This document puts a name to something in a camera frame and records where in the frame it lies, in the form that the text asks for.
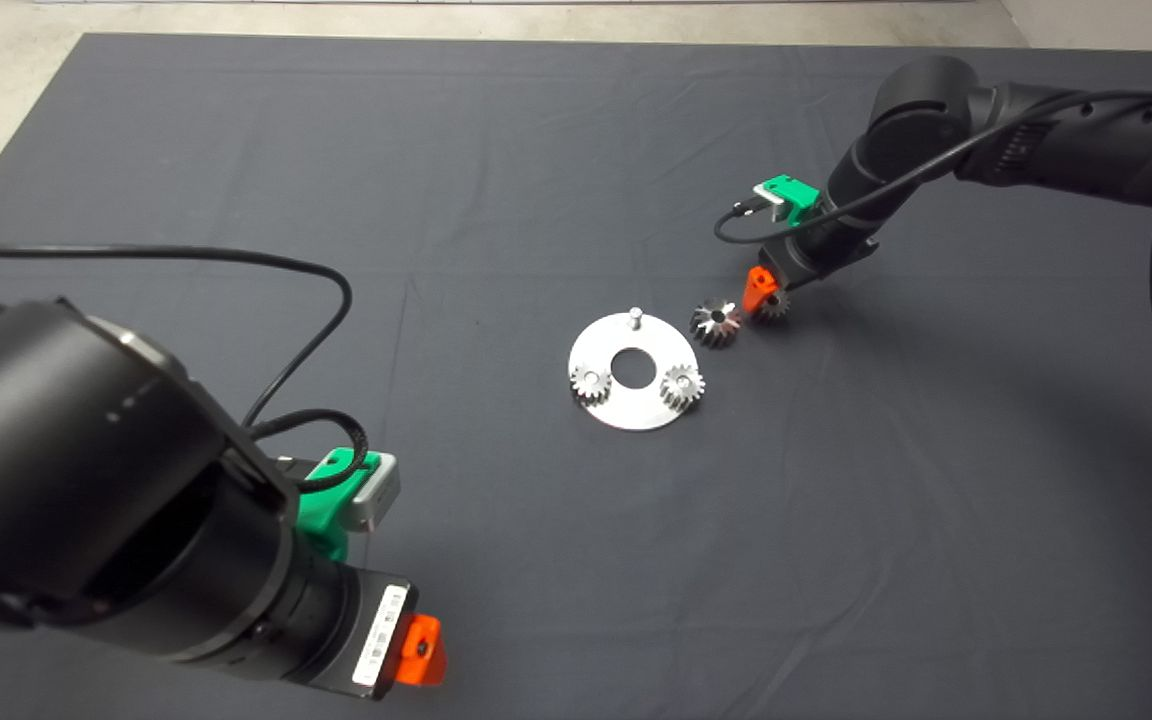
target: gear teeth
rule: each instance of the gear teeth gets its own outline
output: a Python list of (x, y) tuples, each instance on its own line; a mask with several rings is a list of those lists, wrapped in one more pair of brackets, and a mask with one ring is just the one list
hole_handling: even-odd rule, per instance
[(660, 379), (660, 400), (672, 410), (685, 414), (705, 395), (705, 378), (691, 365), (675, 365)]
[(611, 370), (594, 370), (589, 365), (576, 365), (568, 376), (571, 382), (573, 396), (582, 406), (598, 406), (607, 400), (612, 392)]
[(723, 347), (736, 340), (741, 327), (740, 310), (728, 300), (705, 300), (691, 312), (687, 325), (691, 336), (706, 347)]
[(758, 306), (755, 319), (758, 323), (778, 323), (790, 313), (790, 293), (778, 290), (767, 296), (767, 300)]

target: green bracket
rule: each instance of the green bracket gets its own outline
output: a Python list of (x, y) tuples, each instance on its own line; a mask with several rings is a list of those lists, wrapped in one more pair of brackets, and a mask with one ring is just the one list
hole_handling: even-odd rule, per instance
[(820, 191), (817, 188), (790, 176), (767, 179), (767, 181), (763, 181), (760, 187), (767, 194), (785, 200), (783, 204), (776, 205), (776, 220), (786, 220), (790, 227), (803, 222), (804, 214), (814, 207), (814, 203), (820, 197)]
[[(338, 447), (324, 457), (319, 465), (306, 476), (308, 480), (316, 480), (336, 473), (353, 461), (353, 450), (348, 447)], [(349, 551), (348, 536), (340, 524), (338, 515), (357, 495), (358, 488), (376, 473), (380, 468), (380, 456), (370, 452), (361, 469), (349, 477), (348, 480), (338, 484), (334, 488), (326, 488), (321, 492), (311, 492), (301, 497), (301, 511), (296, 516), (296, 528), (310, 538), (310, 544), (329, 560), (343, 562)]]

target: concrete floor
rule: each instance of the concrete floor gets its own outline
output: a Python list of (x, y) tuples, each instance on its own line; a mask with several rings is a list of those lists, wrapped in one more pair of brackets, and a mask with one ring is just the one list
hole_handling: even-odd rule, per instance
[(37, 5), (0, 0), (0, 151), (83, 32), (1024, 46), (998, 0), (760, 5)]

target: gray connector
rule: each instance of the gray connector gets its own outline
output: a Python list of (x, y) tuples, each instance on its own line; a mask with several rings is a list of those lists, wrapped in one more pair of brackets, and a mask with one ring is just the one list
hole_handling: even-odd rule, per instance
[(380, 520), (389, 511), (394, 498), (401, 488), (397, 483), (397, 457), (388, 452), (377, 452), (380, 465), (367, 482), (358, 488), (349, 507), (340, 513), (340, 523), (351, 533), (370, 533), (380, 526)]

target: round hole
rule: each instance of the round hole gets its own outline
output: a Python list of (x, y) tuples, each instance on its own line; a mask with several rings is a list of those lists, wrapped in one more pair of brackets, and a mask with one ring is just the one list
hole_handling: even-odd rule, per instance
[(628, 347), (612, 357), (612, 374), (628, 388), (649, 387), (655, 378), (655, 363), (639, 348)]

